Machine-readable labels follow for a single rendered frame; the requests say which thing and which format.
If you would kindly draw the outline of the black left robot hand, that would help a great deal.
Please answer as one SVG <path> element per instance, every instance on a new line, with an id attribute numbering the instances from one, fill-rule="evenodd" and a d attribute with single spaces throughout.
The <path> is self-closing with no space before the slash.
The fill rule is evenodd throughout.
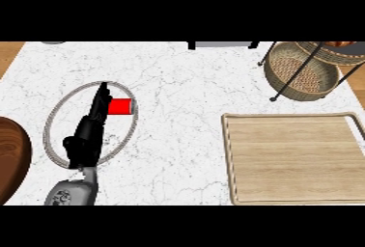
<path id="1" fill-rule="evenodd" d="M 62 140 L 69 160 L 69 169 L 81 169 L 82 167 L 94 167 L 97 165 L 102 154 L 103 125 L 110 100 L 109 89 L 106 88 L 106 83 L 102 82 L 93 98 L 90 112 L 81 118 L 73 135 Z"/>

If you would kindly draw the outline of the orange croissant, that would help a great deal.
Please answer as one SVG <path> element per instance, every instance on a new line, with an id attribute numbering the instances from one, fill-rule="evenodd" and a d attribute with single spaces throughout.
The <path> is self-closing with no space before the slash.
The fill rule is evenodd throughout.
<path id="1" fill-rule="evenodd" d="M 356 41 L 325 41 L 325 45 L 331 47 L 345 47 L 356 44 Z"/>

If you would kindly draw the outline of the red can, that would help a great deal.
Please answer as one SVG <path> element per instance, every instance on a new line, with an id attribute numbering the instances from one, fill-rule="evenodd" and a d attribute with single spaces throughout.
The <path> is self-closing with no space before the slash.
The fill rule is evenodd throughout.
<path id="1" fill-rule="evenodd" d="M 134 101 L 130 98 L 113 98 L 107 104 L 109 115 L 133 115 Z"/>

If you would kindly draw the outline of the grey appliance with black legs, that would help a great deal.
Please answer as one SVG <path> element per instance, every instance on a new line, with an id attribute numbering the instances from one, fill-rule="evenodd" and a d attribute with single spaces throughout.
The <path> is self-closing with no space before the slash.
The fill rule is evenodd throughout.
<path id="1" fill-rule="evenodd" d="M 258 41 L 187 41 L 187 49 L 195 50 L 196 47 L 238 47 L 246 46 L 248 49 L 258 47 Z"/>

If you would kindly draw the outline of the dark brown wooden bowl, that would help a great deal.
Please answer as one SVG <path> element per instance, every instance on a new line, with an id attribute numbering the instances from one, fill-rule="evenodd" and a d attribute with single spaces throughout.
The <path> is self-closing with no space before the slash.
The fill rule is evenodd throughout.
<path id="1" fill-rule="evenodd" d="M 0 117 L 0 206 L 11 198 L 31 163 L 31 142 L 20 125 Z"/>

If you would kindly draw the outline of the pale wooden tray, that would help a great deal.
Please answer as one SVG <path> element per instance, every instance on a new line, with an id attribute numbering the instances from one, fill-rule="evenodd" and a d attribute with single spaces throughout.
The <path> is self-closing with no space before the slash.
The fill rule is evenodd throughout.
<path id="1" fill-rule="evenodd" d="M 224 114 L 221 122 L 235 205 L 365 204 L 354 113 Z"/>

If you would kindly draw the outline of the white plate with grey rim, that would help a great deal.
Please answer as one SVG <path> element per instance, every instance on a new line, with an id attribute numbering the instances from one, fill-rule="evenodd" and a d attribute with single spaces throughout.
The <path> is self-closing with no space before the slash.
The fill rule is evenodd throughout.
<path id="1" fill-rule="evenodd" d="M 42 130 L 42 147 L 50 160 L 62 167 L 68 168 L 68 158 L 62 139 L 73 134 L 81 117 L 90 110 L 93 96 L 100 85 L 100 81 L 91 82 L 75 88 L 56 104 Z M 138 106 L 134 103 L 133 114 L 127 119 L 112 116 L 106 120 L 102 157 L 99 164 L 105 163 L 125 147 L 137 127 Z"/>

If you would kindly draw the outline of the wicker tiered basket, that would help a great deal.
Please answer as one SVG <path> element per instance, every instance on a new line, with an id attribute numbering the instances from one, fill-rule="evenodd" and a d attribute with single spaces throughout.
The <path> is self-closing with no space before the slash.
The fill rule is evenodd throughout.
<path id="1" fill-rule="evenodd" d="M 331 47 L 325 41 L 276 41 L 258 62 L 276 95 L 295 101 L 323 98 L 365 65 L 365 41 Z"/>

